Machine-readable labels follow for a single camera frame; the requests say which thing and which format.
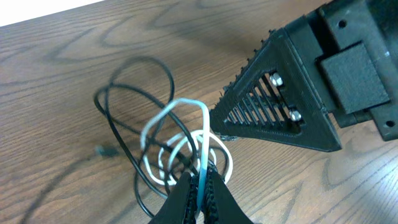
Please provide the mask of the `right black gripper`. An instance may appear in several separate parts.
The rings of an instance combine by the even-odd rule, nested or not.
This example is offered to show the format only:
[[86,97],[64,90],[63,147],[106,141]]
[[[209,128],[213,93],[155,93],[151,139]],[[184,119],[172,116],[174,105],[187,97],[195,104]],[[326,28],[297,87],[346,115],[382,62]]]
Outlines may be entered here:
[[224,87],[210,127],[339,151],[326,110],[341,128],[372,120],[384,141],[397,139],[397,0],[331,1],[271,32]]

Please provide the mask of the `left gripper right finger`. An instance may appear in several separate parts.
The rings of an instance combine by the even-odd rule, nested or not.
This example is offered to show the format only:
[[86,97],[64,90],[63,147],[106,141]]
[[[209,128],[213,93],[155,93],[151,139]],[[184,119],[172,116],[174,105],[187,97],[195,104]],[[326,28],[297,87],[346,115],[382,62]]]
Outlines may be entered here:
[[209,166],[201,211],[204,224],[253,224],[241,210],[216,168]]

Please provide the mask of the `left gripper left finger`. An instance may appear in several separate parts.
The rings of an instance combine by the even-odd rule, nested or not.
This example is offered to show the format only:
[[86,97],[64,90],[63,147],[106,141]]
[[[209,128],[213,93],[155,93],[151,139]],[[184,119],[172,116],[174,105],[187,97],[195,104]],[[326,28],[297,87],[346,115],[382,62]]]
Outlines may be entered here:
[[197,210],[196,177],[184,172],[167,200],[149,224],[193,224]]

